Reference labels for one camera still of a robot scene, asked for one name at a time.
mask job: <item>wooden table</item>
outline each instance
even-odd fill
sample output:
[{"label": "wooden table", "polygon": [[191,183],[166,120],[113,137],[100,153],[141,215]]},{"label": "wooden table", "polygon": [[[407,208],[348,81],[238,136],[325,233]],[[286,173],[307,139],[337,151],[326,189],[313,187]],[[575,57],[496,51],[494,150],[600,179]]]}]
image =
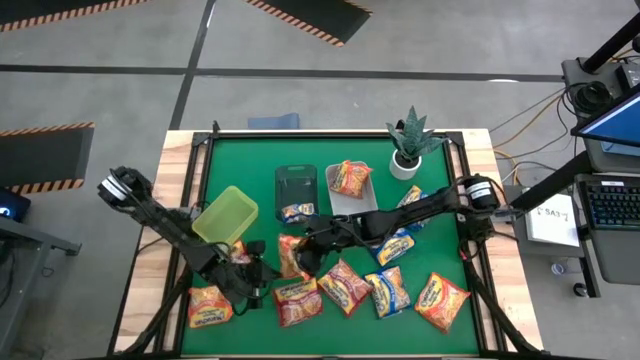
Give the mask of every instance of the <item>wooden table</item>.
[{"label": "wooden table", "polygon": [[[251,130],[226,132],[249,132]],[[459,131],[463,133],[467,161],[472,174],[479,173],[491,177],[500,183],[500,174],[491,145],[491,138],[486,129],[455,129],[438,131]],[[200,131],[169,131],[162,149],[162,156],[158,165],[153,196],[165,207],[179,207],[183,183],[187,171],[187,163],[191,150],[194,132]],[[458,154],[453,153],[456,176],[462,175],[462,167],[458,161]],[[196,165],[194,183],[190,204],[196,202],[199,180],[202,170],[204,152],[200,152]],[[513,234],[511,226],[498,225],[496,230]],[[158,236],[152,230],[142,231],[139,246],[153,241]],[[538,331],[536,316],[531,303],[527,281],[518,252],[518,245],[512,240],[495,236],[486,243],[491,272],[496,289],[497,299],[511,319],[513,324],[524,337],[538,349],[542,349],[542,340]],[[121,321],[117,324],[112,342],[115,351],[124,350],[135,341],[140,332],[149,323],[160,306],[167,274],[167,265],[171,247],[168,242],[159,242],[144,250],[135,261],[132,276],[123,299]],[[497,349],[493,336],[492,319],[488,309],[481,304],[482,318],[487,335],[489,349]],[[174,307],[167,327],[167,339],[173,339],[177,305]]]}]

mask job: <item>potted plant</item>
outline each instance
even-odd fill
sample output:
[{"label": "potted plant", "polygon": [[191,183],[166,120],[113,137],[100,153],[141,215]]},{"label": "potted plant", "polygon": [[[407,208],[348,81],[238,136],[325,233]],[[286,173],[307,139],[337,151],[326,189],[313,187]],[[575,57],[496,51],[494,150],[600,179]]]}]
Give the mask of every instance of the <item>potted plant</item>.
[{"label": "potted plant", "polygon": [[433,130],[424,131],[426,121],[426,116],[418,119],[416,109],[411,106],[407,120],[404,121],[404,129],[397,130],[387,123],[391,141],[396,147],[389,163],[389,170],[395,178],[411,179],[422,164],[422,155],[432,152],[444,142],[443,138],[431,136]]}]

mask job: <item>white tray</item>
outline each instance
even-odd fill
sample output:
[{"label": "white tray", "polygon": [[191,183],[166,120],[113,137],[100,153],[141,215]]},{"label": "white tray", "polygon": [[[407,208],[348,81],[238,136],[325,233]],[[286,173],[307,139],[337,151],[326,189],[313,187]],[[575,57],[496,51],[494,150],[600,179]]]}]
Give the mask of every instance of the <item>white tray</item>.
[{"label": "white tray", "polygon": [[[351,163],[367,166],[367,164],[362,161],[353,161]],[[331,186],[331,180],[335,177],[338,166],[340,166],[340,164],[329,165],[327,167],[327,170],[325,171],[327,187]],[[378,202],[376,201],[376,193],[373,191],[371,176],[367,177],[367,181],[362,186],[362,199],[340,194],[329,189],[329,200],[331,201],[333,215],[350,215],[378,210]]]}]

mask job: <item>succulent plant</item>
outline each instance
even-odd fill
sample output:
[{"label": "succulent plant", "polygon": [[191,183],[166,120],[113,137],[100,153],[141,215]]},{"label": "succulent plant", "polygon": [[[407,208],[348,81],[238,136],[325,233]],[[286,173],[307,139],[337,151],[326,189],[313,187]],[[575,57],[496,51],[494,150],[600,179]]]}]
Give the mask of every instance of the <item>succulent plant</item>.
[{"label": "succulent plant", "polygon": [[413,161],[421,155],[434,151],[444,142],[443,138],[431,136],[434,130],[424,131],[426,121],[426,116],[418,119],[416,109],[411,106],[409,115],[404,121],[403,130],[398,131],[395,126],[387,123],[391,141],[405,160]]}]

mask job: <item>white plant pot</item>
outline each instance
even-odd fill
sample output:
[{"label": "white plant pot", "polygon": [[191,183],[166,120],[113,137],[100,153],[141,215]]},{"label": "white plant pot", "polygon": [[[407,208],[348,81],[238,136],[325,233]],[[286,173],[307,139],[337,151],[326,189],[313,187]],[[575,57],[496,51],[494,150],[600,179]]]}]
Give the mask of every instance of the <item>white plant pot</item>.
[{"label": "white plant pot", "polygon": [[422,156],[418,158],[418,163],[416,164],[416,166],[410,169],[406,169],[400,166],[396,161],[397,153],[398,153],[398,150],[394,151],[393,154],[391,154],[391,162],[389,162],[389,171],[391,171],[391,175],[393,175],[393,177],[395,177],[398,180],[409,180],[416,175],[416,172],[418,172],[420,165],[422,165]]}]

